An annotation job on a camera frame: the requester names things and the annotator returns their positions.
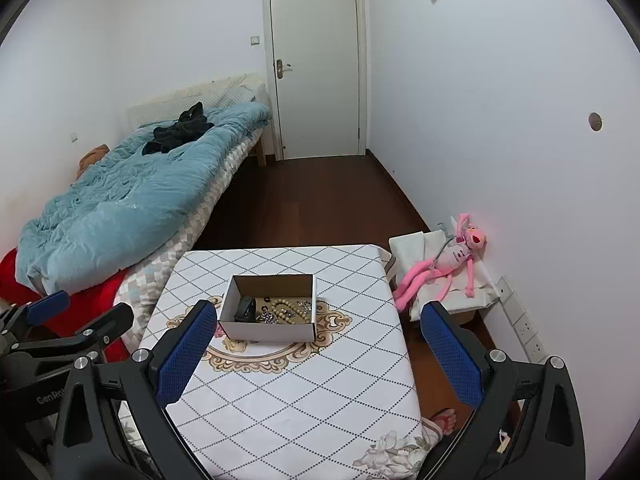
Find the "brown pillow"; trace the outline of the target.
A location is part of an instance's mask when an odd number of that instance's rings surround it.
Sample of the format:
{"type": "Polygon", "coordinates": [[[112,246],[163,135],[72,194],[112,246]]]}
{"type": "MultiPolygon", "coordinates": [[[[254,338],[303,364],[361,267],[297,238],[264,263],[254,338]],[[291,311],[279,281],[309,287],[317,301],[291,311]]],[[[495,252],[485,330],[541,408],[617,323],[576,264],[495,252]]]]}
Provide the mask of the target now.
{"type": "Polygon", "coordinates": [[[87,154],[82,156],[82,159],[78,162],[78,169],[76,179],[79,179],[82,174],[92,165],[99,162],[105,155],[110,152],[110,148],[106,144],[101,144],[87,154]]]}

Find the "white cardboard box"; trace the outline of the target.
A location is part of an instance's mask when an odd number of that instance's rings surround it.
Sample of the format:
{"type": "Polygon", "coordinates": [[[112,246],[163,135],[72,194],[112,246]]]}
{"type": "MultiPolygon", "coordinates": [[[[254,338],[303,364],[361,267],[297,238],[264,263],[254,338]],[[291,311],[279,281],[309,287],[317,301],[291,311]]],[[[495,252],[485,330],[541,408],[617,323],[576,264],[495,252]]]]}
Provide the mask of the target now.
{"type": "Polygon", "coordinates": [[[315,342],[318,337],[317,279],[314,274],[233,275],[218,315],[226,336],[261,344],[315,342]],[[256,322],[233,319],[243,296],[257,301],[256,322]]]}

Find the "person's foot in sandal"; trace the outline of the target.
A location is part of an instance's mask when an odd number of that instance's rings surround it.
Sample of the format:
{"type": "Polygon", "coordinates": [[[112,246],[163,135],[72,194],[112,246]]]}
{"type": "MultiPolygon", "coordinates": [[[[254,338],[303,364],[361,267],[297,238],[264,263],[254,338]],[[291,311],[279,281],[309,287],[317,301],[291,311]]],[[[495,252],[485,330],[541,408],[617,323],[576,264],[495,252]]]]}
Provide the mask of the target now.
{"type": "Polygon", "coordinates": [[[450,436],[457,426],[457,412],[453,408],[444,408],[431,417],[431,421],[444,436],[450,436]]]}

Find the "patterned white tablecloth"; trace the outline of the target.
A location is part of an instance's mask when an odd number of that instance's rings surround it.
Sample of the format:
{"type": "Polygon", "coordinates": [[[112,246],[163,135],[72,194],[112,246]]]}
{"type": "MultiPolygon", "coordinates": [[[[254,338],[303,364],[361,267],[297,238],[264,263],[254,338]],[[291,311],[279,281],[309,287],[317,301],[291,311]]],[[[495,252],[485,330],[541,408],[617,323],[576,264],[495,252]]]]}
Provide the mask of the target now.
{"type": "Polygon", "coordinates": [[[438,432],[419,408],[374,245],[199,250],[182,256],[149,322],[150,346],[201,299],[220,304],[235,275],[311,274],[312,344],[216,335],[168,414],[215,479],[413,479],[438,432]]]}

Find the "black clothing on bed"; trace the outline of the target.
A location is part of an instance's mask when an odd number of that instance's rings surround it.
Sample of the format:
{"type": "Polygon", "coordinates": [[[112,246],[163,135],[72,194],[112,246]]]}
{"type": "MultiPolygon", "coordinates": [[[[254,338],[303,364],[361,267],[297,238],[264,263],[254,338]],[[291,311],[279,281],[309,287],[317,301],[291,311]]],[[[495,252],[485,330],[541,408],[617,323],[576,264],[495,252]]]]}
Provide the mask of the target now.
{"type": "Polygon", "coordinates": [[[184,110],[178,120],[169,127],[157,127],[153,131],[153,139],[145,144],[142,154],[167,154],[184,144],[197,141],[214,124],[204,115],[202,102],[196,102],[184,110]]]}

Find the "teal blue duvet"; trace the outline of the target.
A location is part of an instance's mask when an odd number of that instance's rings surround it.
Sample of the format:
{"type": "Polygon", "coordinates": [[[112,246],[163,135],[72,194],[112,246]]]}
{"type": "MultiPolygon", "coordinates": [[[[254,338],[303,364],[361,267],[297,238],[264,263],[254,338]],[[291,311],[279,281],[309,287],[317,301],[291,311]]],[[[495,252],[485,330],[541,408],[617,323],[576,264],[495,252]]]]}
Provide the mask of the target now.
{"type": "Polygon", "coordinates": [[[155,125],[136,130],[23,226],[17,283],[76,294],[151,255],[201,203],[232,148],[270,118],[259,102],[208,108],[203,134],[167,153],[145,153],[155,125]]]}

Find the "checkered bed sheet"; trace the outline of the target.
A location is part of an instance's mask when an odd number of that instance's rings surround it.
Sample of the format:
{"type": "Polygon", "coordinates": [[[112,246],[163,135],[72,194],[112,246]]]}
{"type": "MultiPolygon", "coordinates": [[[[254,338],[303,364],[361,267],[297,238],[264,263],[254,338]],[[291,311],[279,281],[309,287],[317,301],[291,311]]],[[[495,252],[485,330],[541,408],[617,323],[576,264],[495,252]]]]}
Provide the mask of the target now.
{"type": "Polygon", "coordinates": [[[232,148],[209,181],[200,202],[188,213],[177,232],[160,248],[130,268],[117,289],[114,304],[128,304],[134,322],[120,339],[129,353],[140,346],[157,301],[179,259],[192,249],[203,233],[222,193],[228,188],[243,160],[258,146],[262,148],[263,128],[254,130],[232,148]]]}

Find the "white door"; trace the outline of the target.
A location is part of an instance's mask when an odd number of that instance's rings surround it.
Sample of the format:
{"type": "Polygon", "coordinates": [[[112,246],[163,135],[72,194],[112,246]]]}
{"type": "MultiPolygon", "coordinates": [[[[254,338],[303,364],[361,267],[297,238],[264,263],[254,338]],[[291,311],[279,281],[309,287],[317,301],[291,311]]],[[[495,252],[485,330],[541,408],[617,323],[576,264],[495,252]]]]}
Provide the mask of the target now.
{"type": "Polygon", "coordinates": [[[367,133],[363,0],[262,0],[280,160],[361,155],[367,133]]]}

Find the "white wall power strip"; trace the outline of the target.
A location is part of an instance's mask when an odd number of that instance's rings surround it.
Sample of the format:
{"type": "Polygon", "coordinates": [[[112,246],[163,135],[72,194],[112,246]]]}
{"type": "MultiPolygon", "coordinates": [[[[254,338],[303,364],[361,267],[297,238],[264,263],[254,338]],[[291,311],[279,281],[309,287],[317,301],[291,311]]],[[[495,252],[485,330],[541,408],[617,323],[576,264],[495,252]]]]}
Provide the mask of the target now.
{"type": "Polygon", "coordinates": [[[544,346],[539,330],[535,326],[524,304],[505,276],[498,279],[495,284],[499,302],[506,314],[511,327],[514,330],[518,342],[521,344],[529,362],[540,364],[548,359],[549,353],[544,346]]]}

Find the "pink panther plush toy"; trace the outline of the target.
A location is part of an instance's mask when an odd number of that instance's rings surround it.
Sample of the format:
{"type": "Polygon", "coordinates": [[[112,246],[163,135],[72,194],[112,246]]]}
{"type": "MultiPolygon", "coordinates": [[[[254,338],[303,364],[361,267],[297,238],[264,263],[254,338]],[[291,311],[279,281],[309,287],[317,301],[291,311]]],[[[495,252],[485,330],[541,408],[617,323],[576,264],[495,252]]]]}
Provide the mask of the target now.
{"type": "Polygon", "coordinates": [[[417,318],[424,304],[439,301],[454,311],[486,306],[488,279],[477,270],[484,255],[486,234],[460,214],[456,229],[414,233],[390,240],[396,258],[396,288],[393,300],[399,312],[408,310],[417,318]]]}

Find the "black smart wristband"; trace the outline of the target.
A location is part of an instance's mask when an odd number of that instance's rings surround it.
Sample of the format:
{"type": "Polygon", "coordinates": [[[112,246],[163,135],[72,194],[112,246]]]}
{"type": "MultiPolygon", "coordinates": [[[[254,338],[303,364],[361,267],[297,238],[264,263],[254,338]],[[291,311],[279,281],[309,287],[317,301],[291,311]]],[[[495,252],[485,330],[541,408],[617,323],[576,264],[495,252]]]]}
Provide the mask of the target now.
{"type": "Polygon", "coordinates": [[[255,323],[256,309],[256,298],[253,296],[243,296],[236,307],[233,319],[237,323],[255,323]]]}

